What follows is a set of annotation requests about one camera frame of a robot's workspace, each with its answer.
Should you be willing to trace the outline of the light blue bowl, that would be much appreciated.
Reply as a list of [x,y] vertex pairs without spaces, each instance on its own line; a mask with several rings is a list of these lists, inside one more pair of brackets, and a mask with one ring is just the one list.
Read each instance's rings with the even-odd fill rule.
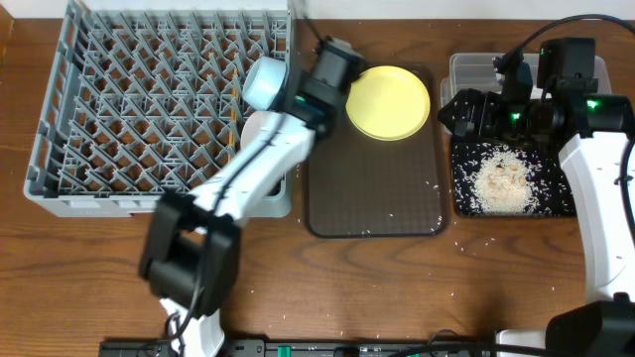
[[257,111],[268,110],[285,83],[286,72],[284,61],[260,57],[247,73],[242,98]]

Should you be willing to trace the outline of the yellow round plate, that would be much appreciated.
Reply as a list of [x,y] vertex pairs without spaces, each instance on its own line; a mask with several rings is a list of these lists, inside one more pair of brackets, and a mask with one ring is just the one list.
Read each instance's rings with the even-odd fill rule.
[[380,141],[399,141],[417,133],[431,113],[427,87],[412,72],[379,65],[363,71],[351,85],[346,114],[364,135]]

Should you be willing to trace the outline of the white pink bowl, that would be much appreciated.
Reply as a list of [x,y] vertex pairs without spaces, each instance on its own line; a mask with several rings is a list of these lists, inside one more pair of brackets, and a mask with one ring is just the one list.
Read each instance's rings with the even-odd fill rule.
[[267,122],[271,118],[276,118],[277,116],[278,113],[271,111],[253,112],[243,125],[240,135],[240,149],[245,150],[250,144],[252,144]]

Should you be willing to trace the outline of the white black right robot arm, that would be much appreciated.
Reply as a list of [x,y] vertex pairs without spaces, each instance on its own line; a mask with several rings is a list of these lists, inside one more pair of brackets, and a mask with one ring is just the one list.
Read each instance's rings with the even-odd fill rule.
[[499,356],[634,353],[634,111],[613,94],[557,92],[513,104],[463,89],[438,114],[459,139],[541,146],[557,155],[582,239],[586,303],[543,330],[497,333]]

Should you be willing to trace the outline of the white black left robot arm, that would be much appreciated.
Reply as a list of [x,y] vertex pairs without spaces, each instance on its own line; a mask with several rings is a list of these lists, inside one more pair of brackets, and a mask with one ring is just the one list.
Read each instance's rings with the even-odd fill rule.
[[265,118],[252,143],[188,194],[157,203],[139,265],[168,315],[165,339],[178,356],[214,356],[224,342],[219,310],[235,284],[241,231],[254,206],[303,162],[341,113],[347,74],[254,74],[242,97]]

